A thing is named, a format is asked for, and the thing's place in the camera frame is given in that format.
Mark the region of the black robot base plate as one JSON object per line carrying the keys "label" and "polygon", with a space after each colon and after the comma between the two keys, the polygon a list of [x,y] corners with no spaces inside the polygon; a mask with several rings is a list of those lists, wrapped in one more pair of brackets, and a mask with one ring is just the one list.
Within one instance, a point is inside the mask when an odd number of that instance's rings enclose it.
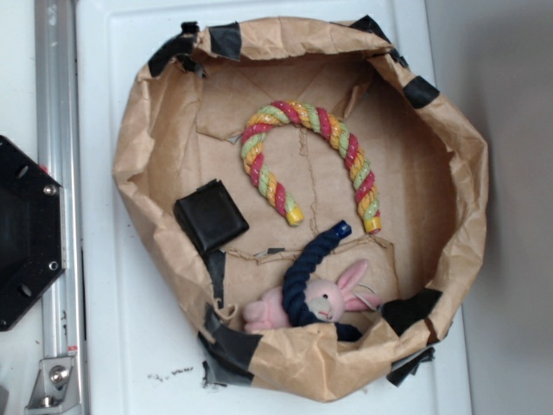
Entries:
{"label": "black robot base plate", "polygon": [[61,191],[1,137],[1,330],[13,329],[64,271]]}

